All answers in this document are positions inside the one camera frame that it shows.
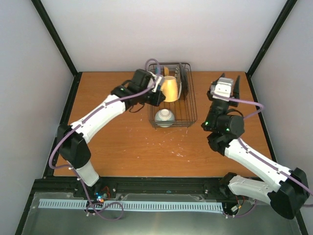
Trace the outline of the cream yellow mug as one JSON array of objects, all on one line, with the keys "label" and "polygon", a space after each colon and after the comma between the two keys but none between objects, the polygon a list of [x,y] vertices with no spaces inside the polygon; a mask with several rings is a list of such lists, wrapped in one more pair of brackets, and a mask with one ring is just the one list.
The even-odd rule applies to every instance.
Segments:
[{"label": "cream yellow mug", "polygon": [[175,102],[178,100],[178,84],[176,78],[174,76],[165,76],[161,91],[165,95],[165,102]]}]

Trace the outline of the light green ceramic bowl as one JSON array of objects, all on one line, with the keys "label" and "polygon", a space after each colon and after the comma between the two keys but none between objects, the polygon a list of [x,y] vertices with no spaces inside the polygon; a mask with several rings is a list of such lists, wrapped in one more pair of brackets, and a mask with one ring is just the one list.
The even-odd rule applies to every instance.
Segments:
[{"label": "light green ceramic bowl", "polygon": [[161,109],[155,114],[155,123],[160,127],[170,127],[175,122],[175,116],[169,109]]}]

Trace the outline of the black bottom plate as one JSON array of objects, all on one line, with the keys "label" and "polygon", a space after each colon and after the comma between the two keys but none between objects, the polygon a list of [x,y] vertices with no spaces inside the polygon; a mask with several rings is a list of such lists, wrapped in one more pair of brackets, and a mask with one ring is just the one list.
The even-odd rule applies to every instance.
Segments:
[{"label": "black bottom plate", "polygon": [[179,69],[180,69],[180,80],[181,80],[181,94],[183,96],[183,99],[185,100],[189,93],[189,87],[188,87],[188,76],[186,69],[182,65],[182,63],[179,63]]}]

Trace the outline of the orange polka dot plate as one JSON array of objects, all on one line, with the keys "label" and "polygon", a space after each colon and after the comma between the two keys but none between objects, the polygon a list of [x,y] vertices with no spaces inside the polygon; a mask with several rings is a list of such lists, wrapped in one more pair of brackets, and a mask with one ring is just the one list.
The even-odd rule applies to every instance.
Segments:
[{"label": "orange polka dot plate", "polygon": [[169,69],[166,67],[166,66],[164,66],[163,67],[163,74],[164,74],[164,76],[169,76]]}]

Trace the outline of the dark wire dish rack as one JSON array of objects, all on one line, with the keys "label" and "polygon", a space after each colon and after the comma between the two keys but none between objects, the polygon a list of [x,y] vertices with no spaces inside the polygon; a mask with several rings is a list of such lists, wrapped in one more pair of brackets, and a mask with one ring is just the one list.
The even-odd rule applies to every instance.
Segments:
[{"label": "dark wire dish rack", "polygon": [[[155,123],[155,114],[157,111],[161,109],[169,109],[174,113],[175,122],[170,127],[189,127],[194,124],[197,120],[197,108],[196,108],[196,101],[195,101],[195,92],[194,92],[194,84],[193,84],[193,77],[191,72],[190,64],[187,62],[163,62],[160,63],[161,74],[163,74],[163,67],[166,66],[169,69],[169,75],[175,75],[176,66],[182,63],[184,68],[186,69],[187,76],[188,76],[188,87],[189,93],[187,98],[184,100],[181,94],[180,99],[176,100],[175,102],[162,102],[158,107],[156,106],[148,106],[148,120],[150,124],[154,128],[158,128]],[[157,64],[151,63],[149,66],[149,71],[156,72]]]}]

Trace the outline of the white blue striped plate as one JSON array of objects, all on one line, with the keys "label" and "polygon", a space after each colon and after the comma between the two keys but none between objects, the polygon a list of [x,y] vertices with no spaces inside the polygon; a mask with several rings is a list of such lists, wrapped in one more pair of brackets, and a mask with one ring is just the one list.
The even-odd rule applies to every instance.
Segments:
[{"label": "white blue striped plate", "polygon": [[174,77],[176,79],[177,86],[178,86],[178,99],[180,99],[181,91],[182,91],[182,80],[181,80],[181,74],[180,74],[180,64],[178,64],[176,66]]}]

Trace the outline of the teal polka dot plate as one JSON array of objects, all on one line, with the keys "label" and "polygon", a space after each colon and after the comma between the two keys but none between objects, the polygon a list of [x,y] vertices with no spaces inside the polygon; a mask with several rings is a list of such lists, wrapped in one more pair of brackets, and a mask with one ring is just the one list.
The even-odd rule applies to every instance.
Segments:
[{"label": "teal polka dot plate", "polygon": [[161,73],[161,69],[160,68],[156,68],[156,90],[160,90],[161,87],[161,82],[162,82],[162,75]]}]

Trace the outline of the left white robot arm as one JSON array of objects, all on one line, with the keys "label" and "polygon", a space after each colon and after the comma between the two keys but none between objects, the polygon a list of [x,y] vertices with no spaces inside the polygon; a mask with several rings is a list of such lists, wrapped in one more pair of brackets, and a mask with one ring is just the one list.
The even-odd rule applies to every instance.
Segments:
[{"label": "left white robot arm", "polygon": [[61,124],[57,131],[57,152],[85,183],[85,192],[96,197],[102,191],[99,175],[91,163],[88,143],[105,125],[137,104],[159,106],[165,100],[161,91],[164,77],[137,69],[132,79],[115,87],[106,99],[78,121]]}]

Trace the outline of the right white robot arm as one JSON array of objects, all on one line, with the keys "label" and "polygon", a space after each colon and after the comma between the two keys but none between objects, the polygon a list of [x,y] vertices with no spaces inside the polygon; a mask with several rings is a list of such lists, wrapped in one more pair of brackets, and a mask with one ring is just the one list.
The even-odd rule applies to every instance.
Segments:
[{"label": "right white robot arm", "polygon": [[229,173],[224,176],[222,184],[224,194],[253,198],[269,204],[283,218],[294,219],[313,194],[306,173],[299,168],[291,170],[274,162],[241,138],[249,116],[244,116],[236,107],[240,103],[257,106],[258,109],[250,114],[253,116],[260,113],[264,106],[240,99],[240,78],[233,80],[224,74],[211,83],[207,96],[211,106],[201,127],[210,132],[207,137],[210,148],[240,163],[260,178],[252,180]]}]

